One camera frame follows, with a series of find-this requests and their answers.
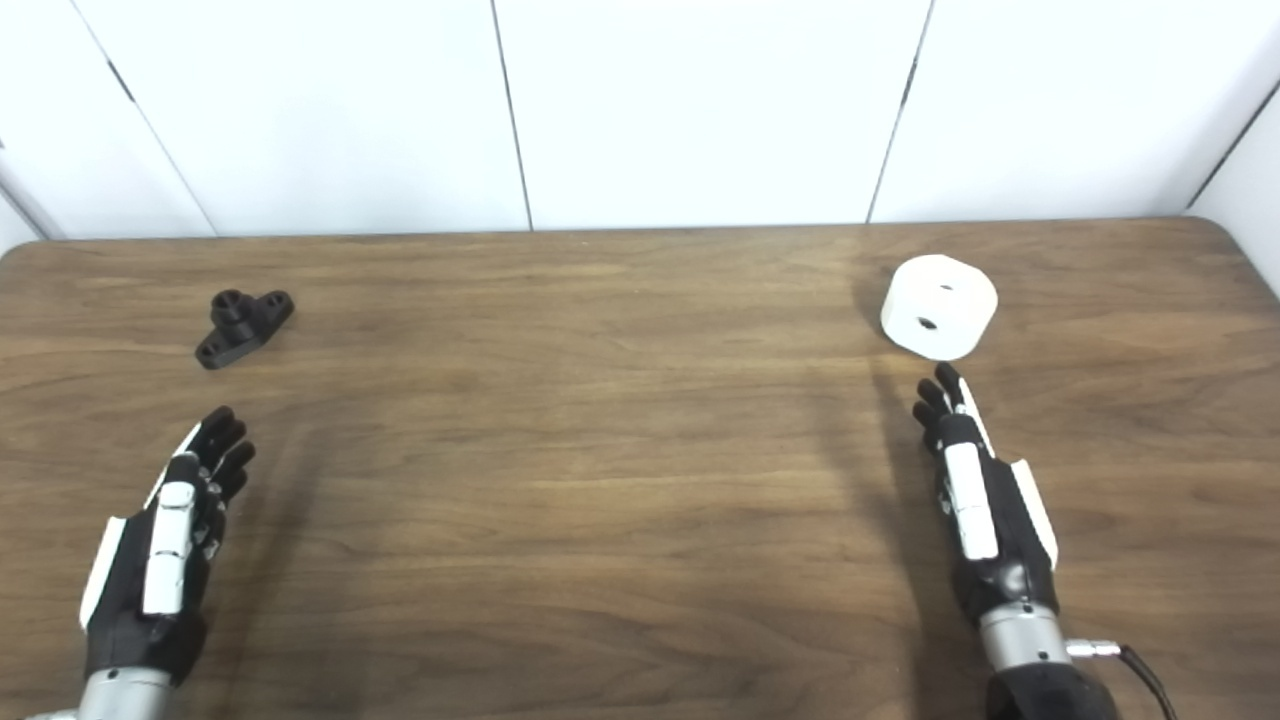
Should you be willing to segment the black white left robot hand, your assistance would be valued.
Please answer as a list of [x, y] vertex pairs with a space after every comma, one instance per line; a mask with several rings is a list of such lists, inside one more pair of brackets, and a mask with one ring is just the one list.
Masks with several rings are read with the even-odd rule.
[[228, 509], [255, 455], [246, 423], [219, 406], [179, 442], [141, 509], [108, 519], [79, 606], [86, 678], [141, 667], [180, 685], [192, 673]]

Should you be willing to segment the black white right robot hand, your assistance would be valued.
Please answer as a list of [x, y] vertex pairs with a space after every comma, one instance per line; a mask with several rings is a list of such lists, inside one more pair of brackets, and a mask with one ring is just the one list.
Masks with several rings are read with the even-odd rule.
[[951, 363], [916, 386], [911, 414], [934, 461], [934, 487], [951, 537], [951, 587], [977, 624], [1005, 605], [1059, 612], [1057, 541], [1028, 462], [1002, 460], [977, 400]]

